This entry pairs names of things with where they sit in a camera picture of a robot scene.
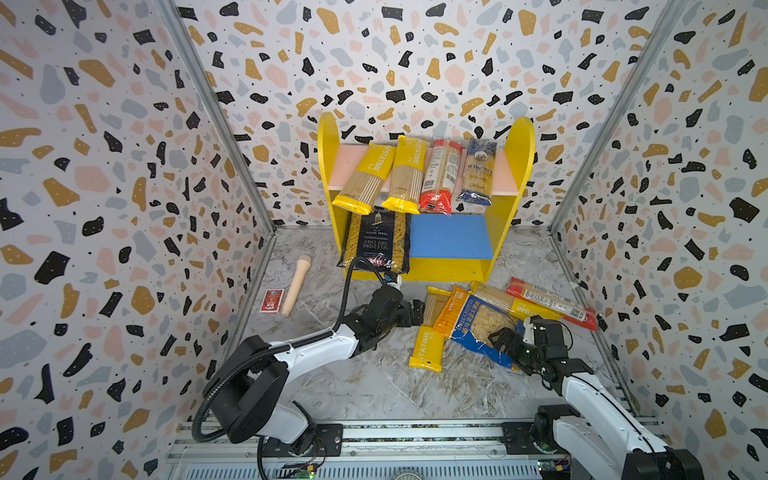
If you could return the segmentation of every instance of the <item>penne pasta bag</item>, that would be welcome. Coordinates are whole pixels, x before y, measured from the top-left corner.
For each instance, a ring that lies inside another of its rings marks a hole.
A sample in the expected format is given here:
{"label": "penne pasta bag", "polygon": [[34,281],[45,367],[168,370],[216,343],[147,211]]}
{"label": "penne pasta bag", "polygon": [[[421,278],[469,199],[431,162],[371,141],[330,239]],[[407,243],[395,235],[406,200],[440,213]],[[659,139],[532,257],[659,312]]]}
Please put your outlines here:
{"label": "penne pasta bag", "polygon": [[373,202],[379,195],[384,180],[389,176],[394,160],[394,147],[371,143],[360,165],[333,199],[332,204],[355,214],[370,214]]}
{"label": "penne pasta bag", "polygon": [[384,208],[403,214],[419,214],[419,194],[424,181],[424,163],[429,144],[400,135]]}
{"label": "penne pasta bag", "polygon": [[[358,255],[379,272],[408,273],[411,258],[411,216],[375,207],[370,215],[349,215],[346,239],[337,266],[347,268]],[[367,270],[361,263],[356,270]]]}

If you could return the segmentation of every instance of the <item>blue shelf board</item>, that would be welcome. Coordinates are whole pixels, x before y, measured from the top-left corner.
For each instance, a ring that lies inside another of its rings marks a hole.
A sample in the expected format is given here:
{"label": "blue shelf board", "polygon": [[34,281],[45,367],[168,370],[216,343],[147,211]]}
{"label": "blue shelf board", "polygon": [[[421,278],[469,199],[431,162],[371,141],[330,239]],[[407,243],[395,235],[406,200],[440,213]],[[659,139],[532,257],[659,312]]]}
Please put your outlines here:
{"label": "blue shelf board", "polygon": [[493,260],[482,215],[411,216],[411,258]]}

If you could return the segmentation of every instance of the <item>black mounting plate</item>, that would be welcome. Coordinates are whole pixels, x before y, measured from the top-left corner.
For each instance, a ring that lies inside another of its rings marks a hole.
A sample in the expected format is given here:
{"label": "black mounting plate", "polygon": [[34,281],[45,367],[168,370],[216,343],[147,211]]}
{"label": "black mounting plate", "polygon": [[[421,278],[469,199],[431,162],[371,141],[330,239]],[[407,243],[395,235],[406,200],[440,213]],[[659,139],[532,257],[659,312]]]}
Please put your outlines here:
{"label": "black mounting plate", "polygon": [[[341,442],[344,439],[344,425],[340,423],[320,423],[317,424],[316,437],[321,438],[322,442],[319,444],[320,450],[317,452],[316,460],[321,462],[323,460],[323,451],[327,449],[326,457],[338,457],[341,455]],[[314,449],[310,449],[307,457],[295,457],[295,458],[309,458],[315,454]],[[263,449],[264,458],[286,458],[293,457],[288,453],[288,445],[282,443],[278,439],[270,438],[264,443]]]}
{"label": "black mounting plate", "polygon": [[533,445],[531,438],[533,422],[504,422],[502,423],[502,443],[507,449],[507,455],[534,455],[541,453]]}

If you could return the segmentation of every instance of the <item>pink shelf board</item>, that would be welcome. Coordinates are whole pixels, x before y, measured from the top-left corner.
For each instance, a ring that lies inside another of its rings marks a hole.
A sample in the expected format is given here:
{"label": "pink shelf board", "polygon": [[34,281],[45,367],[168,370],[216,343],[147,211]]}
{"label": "pink shelf board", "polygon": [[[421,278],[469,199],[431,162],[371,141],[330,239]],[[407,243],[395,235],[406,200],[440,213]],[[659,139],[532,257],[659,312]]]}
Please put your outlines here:
{"label": "pink shelf board", "polygon": [[[342,187],[344,187],[344,184],[346,184],[362,160],[362,156],[366,153],[366,150],[368,150],[367,145],[339,146],[339,153],[336,155],[336,164],[333,166],[333,172],[328,181],[328,190],[341,190]],[[430,147],[427,149],[428,165],[431,156],[432,148]],[[467,149],[465,147],[462,153],[462,162],[459,171],[464,170],[464,162],[466,161],[466,158]],[[389,178],[384,182],[381,191],[389,191]],[[460,191],[462,191],[461,175],[458,176],[454,193],[457,194]],[[518,187],[515,183],[515,178],[512,176],[511,170],[509,170],[509,163],[507,162],[507,156],[504,153],[504,150],[496,151],[496,165],[493,172],[493,194],[506,196],[514,196],[518,194]]]}

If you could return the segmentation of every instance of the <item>pasta package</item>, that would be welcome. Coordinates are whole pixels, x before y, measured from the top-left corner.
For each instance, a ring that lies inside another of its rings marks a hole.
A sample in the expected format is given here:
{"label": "pasta package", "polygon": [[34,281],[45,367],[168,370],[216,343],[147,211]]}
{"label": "pasta package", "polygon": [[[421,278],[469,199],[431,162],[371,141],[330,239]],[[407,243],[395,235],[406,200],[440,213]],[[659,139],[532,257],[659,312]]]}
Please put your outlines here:
{"label": "pasta package", "polygon": [[499,289],[478,281],[472,282],[472,295],[516,318],[527,319],[536,315],[547,320],[559,320],[563,318],[562,313],[553,312],[541,305],[528,302],[522,298],[517,298],[516,296],[512,296],[509,293],[502,292]]}
{"label": "pasta package", "polygon": [[424,180],[424,160],[429,144],[405,135],[397,137],[397,151],[384,208],[404,214],[419,214],[419,193]]}
{"label": "pasta package", "polygon": [[463,150],[464,147],[454,141],[435,140],[419,197],[422,212],[451,214],[451,197]]}
{"label": "pasta package", "polygon": [[482,353],[497,364],[511,368],[512,359],[506,353],[494,349],[488,339],[492,333],[505,327],[521,336],[525,334],[522,321],[454,286],[451,298],[435,321],[434,330],[471,352]]}
{"label": "pasta package", "polygon": [[[408,273],[411,257],[411,217],[376,207],[370,215],[349,215],[346,239],[337,266],[348,267],[358,255],[379,272]],[[360,263],[356,269],[366,269]]]}
{"label": "pasta package", "polygon": [[462,192],[458,199],[468,204],[491,205],[496,142],[472,138],[462,172]]}
{"label": "pasta package", "polygon": [[567,321],[583,326],[585,329],[598,329],[598,322],[595,319],[593,309],[583,308],[570,300],[566,300],[563,296],[540,286],[512,277],[507,293],[528,302],[536,303],[552,312],[560,313]]}
{"label": "pasta package", "polygon": [[449,298],[451,298],[451,292],[448,290],[441,290],[434,286],[427,287],[424,321],[419,327],[419,334],[416,335],[416,344],[413,346],[413,355],[408,361],[408,366],[442,372],[442,350],[445,348],[445,337],[437,333],[433,327]]}
{"label": "pasta package", "polygon": [[389,176],[394,160],[394,147],[371,143],[360,165],[333,199],[332,204],[355,214],[370,214],[373,202],[379,195],[384,180]]}

